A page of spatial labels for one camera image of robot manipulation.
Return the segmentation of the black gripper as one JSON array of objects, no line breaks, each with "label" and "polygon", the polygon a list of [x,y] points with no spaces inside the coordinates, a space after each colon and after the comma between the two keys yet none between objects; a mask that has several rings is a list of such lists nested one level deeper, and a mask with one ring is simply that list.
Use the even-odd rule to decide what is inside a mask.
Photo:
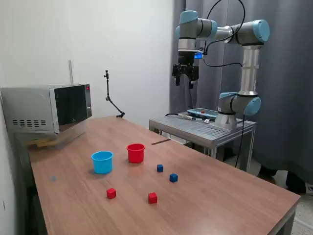
[{"label": "black gripper", "polygon": [[173,64],[172,76],[175,79],[175,85],[180,85],[181,67],[188,69],[187,77],[189,79],[189,89],[194,87],[194,83],[199,78],[199,66],[194,66],[194,51],[179,51],[178,64]]}]

